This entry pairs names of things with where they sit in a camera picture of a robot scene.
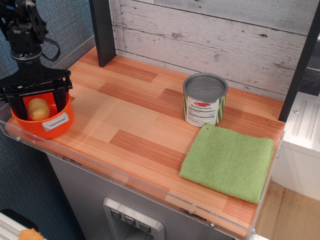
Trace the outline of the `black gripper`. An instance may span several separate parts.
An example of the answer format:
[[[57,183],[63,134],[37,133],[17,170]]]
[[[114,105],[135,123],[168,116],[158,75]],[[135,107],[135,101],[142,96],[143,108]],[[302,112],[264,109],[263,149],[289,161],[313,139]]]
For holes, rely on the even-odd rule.
[[[24,99],[18,95],[53,91],[57,111],[60,113],[65,108],[66,92],[73,88],[69,70],[46,67],[39,59],[19,60],[17,66],[15,73],[0,80],[0,99],[5,101],[7,98],[19,119],[27,120],[28,113]]]

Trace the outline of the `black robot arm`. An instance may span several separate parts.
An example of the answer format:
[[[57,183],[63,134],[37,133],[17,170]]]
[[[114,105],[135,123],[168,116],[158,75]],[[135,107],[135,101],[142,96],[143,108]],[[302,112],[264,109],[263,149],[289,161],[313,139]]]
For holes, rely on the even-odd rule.
[[[57,45],[46,37],[47,23],[41,18],[34,0],[2,0],[0,29],[9,42],[10,55],[18,70],[0,80],[0,99],[9,103],[16,116],[28,119],[24,98],[52,93],[58,112],[67,105],[67,93],[72,89],[69,70],[44,66],[41,45]]]

